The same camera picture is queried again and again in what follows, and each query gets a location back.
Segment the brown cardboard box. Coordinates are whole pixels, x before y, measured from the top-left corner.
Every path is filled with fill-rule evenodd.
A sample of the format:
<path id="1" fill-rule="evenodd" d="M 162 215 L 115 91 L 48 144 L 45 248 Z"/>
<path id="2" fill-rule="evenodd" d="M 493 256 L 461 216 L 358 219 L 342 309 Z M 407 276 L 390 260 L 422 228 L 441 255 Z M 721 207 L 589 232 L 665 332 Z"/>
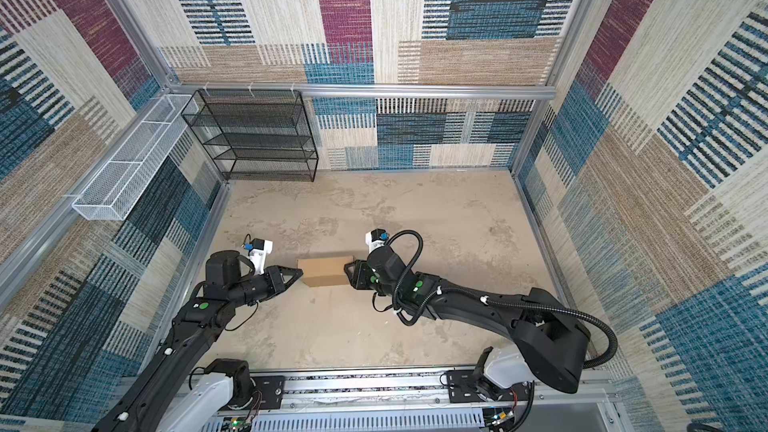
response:
<path id="1" fill-rule="evenodd" d="M 345 266 L 354 260 L 352 255 L 299 259 L 298 268 L 303 271 L 301 281 L 308 287 L 348 285 Z"/>

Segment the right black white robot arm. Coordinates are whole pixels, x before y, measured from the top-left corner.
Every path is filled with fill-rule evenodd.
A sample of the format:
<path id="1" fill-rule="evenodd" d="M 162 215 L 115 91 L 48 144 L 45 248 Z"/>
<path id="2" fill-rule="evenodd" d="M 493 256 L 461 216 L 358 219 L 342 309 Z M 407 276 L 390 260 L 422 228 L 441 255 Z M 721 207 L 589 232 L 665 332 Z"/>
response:
<path id="1" fill-rule="evenodd" d="M 552 294 L 494 294 L 466 288 L 440 276 L 414 273 L 388 245 L 344 266 L 350 285 L 388 297 L 406 326 L 420 319 L 457 321 L 495 333 L 506 348 L 488 347 L 470 385 L 484 400 L 498 400 L 518 384 L 541 382 L 559 392 L 577 392 L 583 370 L 609 362 L 618 338 L 602 320 L 564 307 Z"/>

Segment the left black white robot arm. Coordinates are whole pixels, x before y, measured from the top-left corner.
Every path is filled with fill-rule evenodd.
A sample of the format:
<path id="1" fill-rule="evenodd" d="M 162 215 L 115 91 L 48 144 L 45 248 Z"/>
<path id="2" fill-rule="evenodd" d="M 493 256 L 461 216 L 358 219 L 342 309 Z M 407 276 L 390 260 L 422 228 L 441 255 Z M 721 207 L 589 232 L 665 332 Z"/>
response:
<path id="1" fill-rule="evenodd" d="M 154 431 L 199 359 L 225 331 L 242 306 L 268 301 L 288 290 L 303 271 L 278 265 L 261 274 L 235 250 L 212 254 L 205 280 L 172 320 L 172 327 L 150 363 L 95 431 Z"/>

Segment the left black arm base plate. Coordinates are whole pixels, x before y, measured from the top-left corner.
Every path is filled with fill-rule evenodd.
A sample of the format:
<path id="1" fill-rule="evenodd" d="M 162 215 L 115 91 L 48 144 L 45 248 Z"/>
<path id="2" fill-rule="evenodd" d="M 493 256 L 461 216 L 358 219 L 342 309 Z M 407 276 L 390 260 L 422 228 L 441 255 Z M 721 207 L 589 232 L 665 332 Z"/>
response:
<path id="1" fill-rule="evenodd" d="M 261 413 L 281 408 L 286 383 L 284 375 L 252 376 L 251 383 L 246 411 Z"/>

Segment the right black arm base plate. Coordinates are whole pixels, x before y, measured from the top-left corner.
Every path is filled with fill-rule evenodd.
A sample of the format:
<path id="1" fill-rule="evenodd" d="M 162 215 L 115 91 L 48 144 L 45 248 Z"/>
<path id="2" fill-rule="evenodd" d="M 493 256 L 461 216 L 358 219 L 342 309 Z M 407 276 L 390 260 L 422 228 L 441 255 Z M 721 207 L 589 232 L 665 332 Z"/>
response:
<path id="1" fill-rule="evenodd" d="M 529 399 L 530 383 L 517 383 L 511 388 L 500 389 L 489 381 L 476 377 L 469 369 L 452 369 L 439 377 L 441 386 L 448 392 L 451 404 L 473 402 L 525 402 Z"/>

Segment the aluminium front rail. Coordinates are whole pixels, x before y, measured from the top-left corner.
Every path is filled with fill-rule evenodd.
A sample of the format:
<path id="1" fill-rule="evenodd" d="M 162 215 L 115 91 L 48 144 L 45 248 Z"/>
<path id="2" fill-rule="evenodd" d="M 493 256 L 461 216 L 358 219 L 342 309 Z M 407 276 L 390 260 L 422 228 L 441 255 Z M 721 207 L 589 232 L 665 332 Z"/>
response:
<path id="1" fill-rule="evenodd" d="M 575 394 L 539 382 L 525 402 L 451 404 L 439 377 L 457 367 L 203 372 L 185 379 L 154 431 L 629 431 L 606 373 Z M 249 412 L 252 376 L 284 375 L 278 410 Z"/>

